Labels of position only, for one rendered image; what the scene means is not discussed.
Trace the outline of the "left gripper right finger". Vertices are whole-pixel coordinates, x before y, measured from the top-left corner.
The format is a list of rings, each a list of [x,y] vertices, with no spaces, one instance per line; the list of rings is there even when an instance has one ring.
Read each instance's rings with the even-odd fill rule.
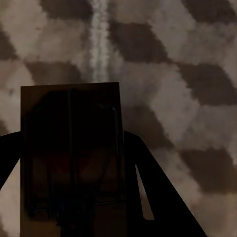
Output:
[[[207,237],[143,140],[124,136],[127,237]],[[143,216],[137,165],[153,216]]]

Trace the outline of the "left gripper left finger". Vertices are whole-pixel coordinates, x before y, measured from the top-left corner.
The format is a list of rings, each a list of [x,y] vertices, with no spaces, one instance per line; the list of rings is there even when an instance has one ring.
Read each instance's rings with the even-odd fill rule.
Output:
[[[20,159],[21,132],[0,137],[0,189]]]

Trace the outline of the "mousetrap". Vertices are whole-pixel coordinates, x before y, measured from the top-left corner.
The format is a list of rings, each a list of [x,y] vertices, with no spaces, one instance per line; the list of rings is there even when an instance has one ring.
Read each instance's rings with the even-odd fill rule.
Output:
[[[20,237],[127,237],[119,82],[21,86]]]

